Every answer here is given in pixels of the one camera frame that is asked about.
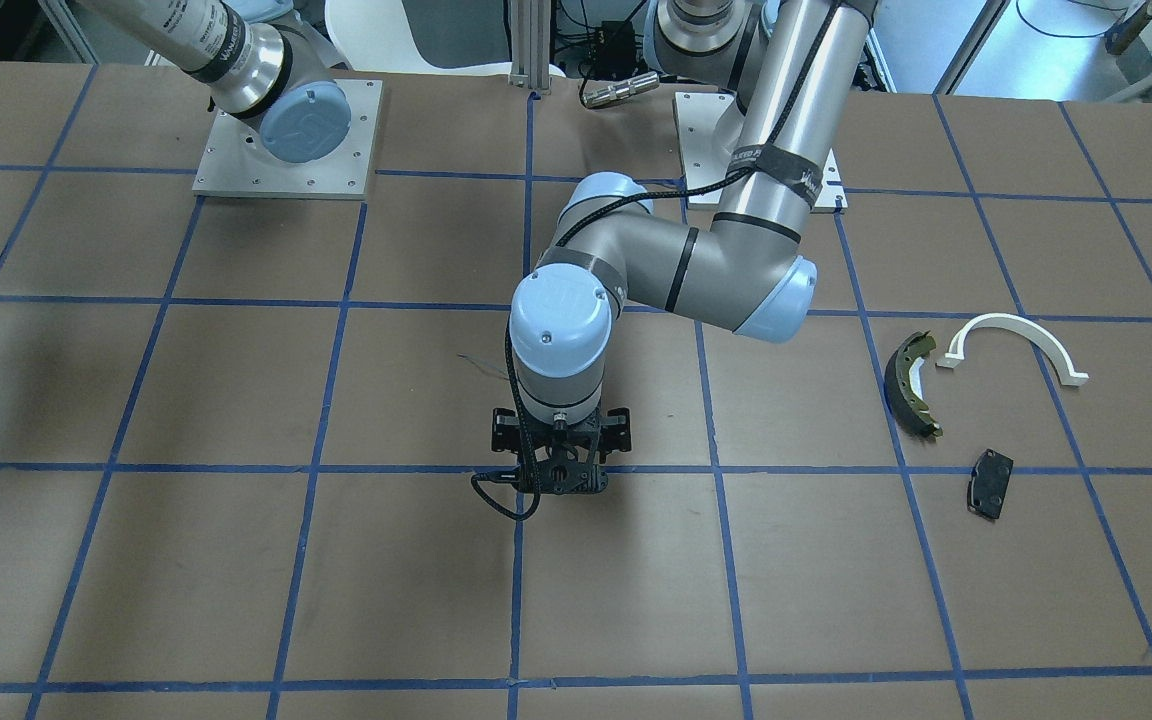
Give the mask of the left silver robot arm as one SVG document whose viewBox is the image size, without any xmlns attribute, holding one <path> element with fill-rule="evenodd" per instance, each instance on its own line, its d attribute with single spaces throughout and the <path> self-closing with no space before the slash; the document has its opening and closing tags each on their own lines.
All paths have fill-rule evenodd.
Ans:
<svg viewBox="0 0 1152 720">
<path fill-rule="evenodd" d="M 644 51 L 658 70 L 735 97 L 738 128 L 719 141 L 708 228 L 658 217 L 620 173 L 582 179 L 552 245 L 511 297 L 506 373 L 511 409 L 492 447 L 518 464 L 476 473 L 531 497 L 593 495 L 604 462 L 631 448 L 626 409 L 600 410 L 605 355 L 626 302 L 740 336 L 783 343 L 817 287 L 801 233 L 824 185 L 874 1 L 652 1 Z"/>
</svg>

